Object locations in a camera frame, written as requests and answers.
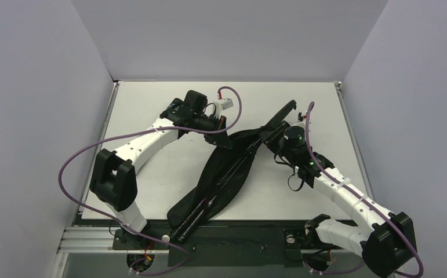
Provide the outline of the black racket bag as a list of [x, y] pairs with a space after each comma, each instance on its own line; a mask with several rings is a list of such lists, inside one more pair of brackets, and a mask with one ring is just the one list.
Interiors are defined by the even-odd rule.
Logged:
[[296, 109], [296, 105], [295, 100], [290, 100], [264, 126], [232, 133], [229, 135], [232, 143], [231, 148], [216, 147], [207, 160], [196, 187], [168, 211], [167, 220], [170, 227], [174, 230], [181, 227], [201, 201], [210, 200], [211, 194], [217, 191], [217, 183], [230, 171], [237, 160], [244, 156], [248, 147], [256, 142], [257, 147], [250, 152], [250, 157], [241, 164], [224, 188], [216, 195], [212, 206], [202, 218], [203, 222], [218, 215], [229, 205], [243, 187], [252, 168], [257, 149], [262, 144], [259, 134], [276, 128], [292, 110]]

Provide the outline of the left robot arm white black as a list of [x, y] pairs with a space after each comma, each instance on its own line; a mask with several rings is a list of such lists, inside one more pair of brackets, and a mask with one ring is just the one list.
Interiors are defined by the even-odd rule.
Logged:
[[127, 240], [134, 248], [150, 243], [150, 232], [145, 229], [148, 221], [136, 203], [137, 172], [163, 147], [192, 130], [203, 130], [205, 141], [212, 145], [231, 148], [222, 112], [233, 105], [232, 99], [222, 96], [209, 103], [204, 94], [189, 90], [184, 99], [175, 98], [145, 134], [113, 151], [103, 148], [96, 155], [89, 190], [131, 228]]

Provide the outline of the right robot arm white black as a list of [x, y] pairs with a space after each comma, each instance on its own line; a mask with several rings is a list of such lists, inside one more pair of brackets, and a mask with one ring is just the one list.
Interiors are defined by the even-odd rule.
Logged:
[[302, 184], [330, 199], [355, 222], [347, 225], [326, 214], [309, 220], [304, 230], [310, 247], [331, 244], [352, 252], [379, 277], [389, 277], [414, 258], [417, 247], [410, 216], [393, 213], [355, 187], [330, 160], [312, 150], [303, 125], [268, 123], [259, 136]]

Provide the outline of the black shuttlecock tube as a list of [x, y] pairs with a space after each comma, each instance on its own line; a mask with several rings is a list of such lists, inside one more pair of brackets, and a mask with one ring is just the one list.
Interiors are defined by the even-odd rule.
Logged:
[[175, 117], [177, 117], [179, 113], [179, 107], [182, 105], [183, 100], [179, 98], [174, 98], [172, 102], [167, 106], [166, 110], [164, 110], [159, 117], [161, 119], [169, 119], [171, 121], [175, 121]]

